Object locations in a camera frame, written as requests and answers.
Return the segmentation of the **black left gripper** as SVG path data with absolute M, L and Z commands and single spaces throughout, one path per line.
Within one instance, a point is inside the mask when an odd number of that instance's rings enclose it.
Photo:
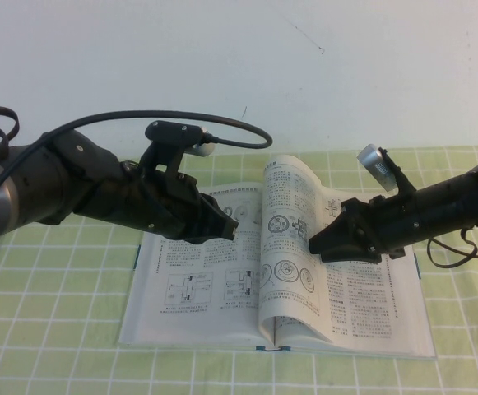
M 121 168 L 128 186 L 117 212 L 119 225 L 191 244 L 234 239 L 239 223 L 212 196 L 199 193 L 194 177 L 147 173 L 135 162 L 123 162 Z

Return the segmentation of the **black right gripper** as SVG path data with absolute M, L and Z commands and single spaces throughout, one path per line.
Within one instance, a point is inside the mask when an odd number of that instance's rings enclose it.
M 403 258 L 406 237 L 413 234 L 414 193 L 378 195 L 341 203 L 341 213 L 309 240 L 309 251 L 325 263 L 380 263 L 382 256 Z

